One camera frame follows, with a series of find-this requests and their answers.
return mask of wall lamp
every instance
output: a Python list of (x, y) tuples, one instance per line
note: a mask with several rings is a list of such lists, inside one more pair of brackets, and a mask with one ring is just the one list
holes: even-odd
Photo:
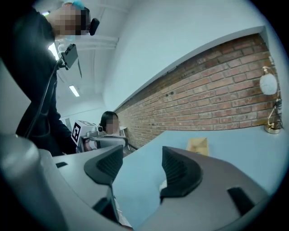
[(265, 95), (274, 95), (277, 94), (277, 99), (274, 103), (273, 109), (268, 117), (267, 123), (264, 125), (264, 129), (266, 132), (271, 134), (278, 134), (280, 129), (282, 128), (282, 120), (281, 120), (281, 103), (282, 100), (279, 95), (280, 89), (278, 89), (277, 78), (269, 72), (272, 68), (263, 67), (264, 75), (260, 78), (260, 88), (263, 94)]

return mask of woman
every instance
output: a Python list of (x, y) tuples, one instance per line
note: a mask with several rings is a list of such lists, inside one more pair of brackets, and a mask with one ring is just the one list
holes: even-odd
[(119, 135), (118, 116), (115, 112), (104, 112), (99, 125), (103, 127), (103, 131), (105, 131), (107, 135)]
[[(119, 122), (118, 122), (118, 116), (115, 112), (113, 111), (106, 111), (103, 113), (101, 120), (100, 120), (100, 124), (99, 126), (102, 126), (103, 131), (107, 134), (107, 135), (117, 135), (119, 136)], [(92, 141), (87, 139), (84, 142), (84, 150), (87, 151), (91, 151), (93, 149), (97, 149), (97, 142), (96, 141)]]

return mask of cardboard box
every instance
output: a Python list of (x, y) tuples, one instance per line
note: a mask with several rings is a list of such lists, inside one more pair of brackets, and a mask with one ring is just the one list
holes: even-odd
[(208, 139), (203, 138), (191, 138), (186, 147), (187, 151), (196, 152), (204, 156), (209, 156)]

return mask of ceiling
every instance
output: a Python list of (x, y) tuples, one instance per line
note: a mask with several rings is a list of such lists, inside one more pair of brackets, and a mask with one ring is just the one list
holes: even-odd
[[(100, 94), (103, 92), (104, 78), (127, 15), (136, 0), (82, 0), (85, 7), (89, 8), (91, 19), (97, 18), (100, 25), (94, 36), (85, 35), (78, 37), (76, 44), (82, 77), (79, 73), (77, 61), (71, 69), (57, 71), (58, 85), (56, 97), (74, 97), (69, 86), (74, 85), (80, 96)], [(37, 11), (53, 11), (62, 5), (62, 1), (44, 0), (34, 7)]]

